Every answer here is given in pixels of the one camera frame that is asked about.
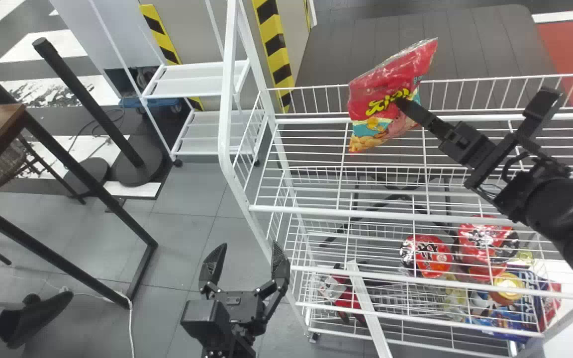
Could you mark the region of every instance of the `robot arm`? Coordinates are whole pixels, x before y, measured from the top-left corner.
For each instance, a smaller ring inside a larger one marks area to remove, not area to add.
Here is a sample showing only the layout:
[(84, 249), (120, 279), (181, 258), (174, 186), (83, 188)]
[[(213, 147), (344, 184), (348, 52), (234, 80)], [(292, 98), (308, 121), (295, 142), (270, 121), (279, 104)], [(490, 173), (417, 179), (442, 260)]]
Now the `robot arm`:
[[(573, 268), (572, 170), (546, 155), (539, 145), (530, 140), (558, 111), (560, 97), (558, 91), (541, 88), (523, 111), (523, 124), (498, 144), (464, 122), (454, 126), (444, 122), (411, 100), (400, 98), (395, 104), (405, 115), (441, 140), (439, 150), (472, 170), (464, 182), (466, 188), (493, 204), (513, 222), (522, 222), (548, 238)], [(523, 147), (525, 152), (505, 161), (501, 175), (507, 183), (505, 188), (497, 194), (484, 190), (482, 184), (485, 179), (517, 145)], [(532, 156), (534, 166), (509, 179), (507, 171), (510, 166), (529, 156)]]

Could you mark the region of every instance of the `caster wheel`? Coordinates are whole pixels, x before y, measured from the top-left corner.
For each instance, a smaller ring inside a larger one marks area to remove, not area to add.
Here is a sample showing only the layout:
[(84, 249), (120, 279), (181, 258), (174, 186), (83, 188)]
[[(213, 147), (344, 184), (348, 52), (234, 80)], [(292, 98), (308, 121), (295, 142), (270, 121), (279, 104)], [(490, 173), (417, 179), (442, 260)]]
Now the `caster wheel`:
[(311, 333), (309, 343), (316, 344), (320, 340), (320, 333)]
[(169, 109), (171, 109), (171, 113), (178, 114), (180, 113), (180, 111), (183, 110), (183, 107), (180, 104), (175, 104), (174, 106), (171, 106)]
[(27, 295), (23, 301), (21, 301), (23, 304), (25, 304), (26, 306), (29, 306), (31, 304), (35, 304), (35, 303), (39, 303), (41, 302), (41, 297), (39, 297), (36, 294), (29, 294)]

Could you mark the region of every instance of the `woven basket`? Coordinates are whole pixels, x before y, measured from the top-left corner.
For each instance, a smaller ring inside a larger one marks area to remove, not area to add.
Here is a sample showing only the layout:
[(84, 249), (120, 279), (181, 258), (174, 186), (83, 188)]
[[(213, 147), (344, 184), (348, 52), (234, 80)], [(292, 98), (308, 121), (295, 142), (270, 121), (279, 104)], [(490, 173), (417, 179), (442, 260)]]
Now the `woven basket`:
[(0, 156), (0, 186), (13, 179), (23, 166), (25, 149), (19, 141), (14, 141)]

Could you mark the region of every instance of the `white cable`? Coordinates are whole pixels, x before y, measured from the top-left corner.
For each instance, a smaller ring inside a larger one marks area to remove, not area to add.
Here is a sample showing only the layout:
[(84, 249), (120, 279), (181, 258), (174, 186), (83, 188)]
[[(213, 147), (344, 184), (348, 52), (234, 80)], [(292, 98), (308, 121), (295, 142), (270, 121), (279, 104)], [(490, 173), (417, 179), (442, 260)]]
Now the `white cable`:
[[(58, 288), (58, 287), (55, 287), (53, 285), (50, 285), (50, 283), (44, 278), (20, 277), (20, 276), (14, 276), (13, 274), (6, 274), (6, 273), (0, 273), (0, 276), (7, 276), (7, 277), (17, 278), (17, 279), (37, 279), (39, 281), (43, 281), (46, 285), (54, 288), (55, 290), (57, 290), (59, 292), (64, 292), (66, 290), (69, 290), (66, 286)], [(121, 297), (126, 299), (127, 304), (129, 305), (129, 344), (130, 344), (130, 348), (132, 349), (132, 358), (135, 358), (135, 356), (134, 356), (134, 337), (132, 336), (132, 310), (134, 307), (132, 306), (132, 301), (129, 299), (129, 297), (127, 297), (127, 295), (125, 295), (125, 294), (123, 294), (123, 292), (120, 292), (117, 290), (114, 290), (114, 292), (116, 292), (118, 295), (120, 295)], [(73, 294), (73, 295), (88, 295), (90, 297), (102, 299), (105, 302), (114, 303), (112, 300), (110, 300), (106, 297), (101, 297), (98, 295), (88, 294), (88, 293), (84, 293), (84, 292), (80, 292), (78, 294)]]

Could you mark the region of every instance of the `red noodle cup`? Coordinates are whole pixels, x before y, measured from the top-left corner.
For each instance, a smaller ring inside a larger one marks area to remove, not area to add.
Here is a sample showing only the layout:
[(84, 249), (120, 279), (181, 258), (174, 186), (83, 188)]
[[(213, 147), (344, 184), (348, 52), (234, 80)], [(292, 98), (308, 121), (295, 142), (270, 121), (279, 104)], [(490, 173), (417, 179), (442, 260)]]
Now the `red noodle cup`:
[(459, 253), (459, 239), (455, 239), (453, 244), (453, 262), (455, 263), (455, 270), (453, 270), (455, 277), (458, 281), (475, 282), (475, 283), (489, 283), (492, 278), (499, 276), (507, 269), (507, 263), (493, 264), (487, 267), (487, 263), (467, 264), (464, 263), (462, 256)]
[(416, 268), (417, 277), (437, 278), (450, 270), (452, 254), (437, 236), (408, 236), (399, 249), (402, 265), (409, 274)]
[(488, 224), (461, 224), (459, 226), (459, 247), (461, 261), (470, 265), (487, 265), (502, 267), (516, 255), (519, 248), (519, 237), (511, 226)]

